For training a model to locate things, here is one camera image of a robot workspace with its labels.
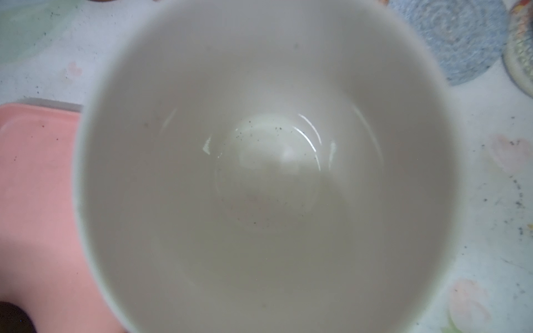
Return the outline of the lavender mug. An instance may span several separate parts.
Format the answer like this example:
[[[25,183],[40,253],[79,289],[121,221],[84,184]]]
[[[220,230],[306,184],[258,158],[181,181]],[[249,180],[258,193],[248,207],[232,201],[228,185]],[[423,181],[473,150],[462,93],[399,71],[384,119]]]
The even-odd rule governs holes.
[[[377,1],[164,1],[81,114],[83,250],[127,332],[407,332],[459,238],[459,135]]]

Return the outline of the light blue woven coaster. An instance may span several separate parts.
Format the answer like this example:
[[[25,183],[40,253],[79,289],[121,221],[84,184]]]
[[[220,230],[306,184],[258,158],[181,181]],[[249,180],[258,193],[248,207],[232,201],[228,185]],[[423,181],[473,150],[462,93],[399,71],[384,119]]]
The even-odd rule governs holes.
[[[426,42],[452,86],[486,72],[501,57],[509,13],[503,1],[389,1]]]

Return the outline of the multicolour woven round coaster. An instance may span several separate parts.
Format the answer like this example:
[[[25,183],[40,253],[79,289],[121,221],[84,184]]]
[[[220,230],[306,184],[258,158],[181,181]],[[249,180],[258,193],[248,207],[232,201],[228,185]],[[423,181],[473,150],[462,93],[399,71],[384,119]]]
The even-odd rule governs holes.
[[[532,97],[532,1],[517,1],[509,11],[503,62],[516,86]]]

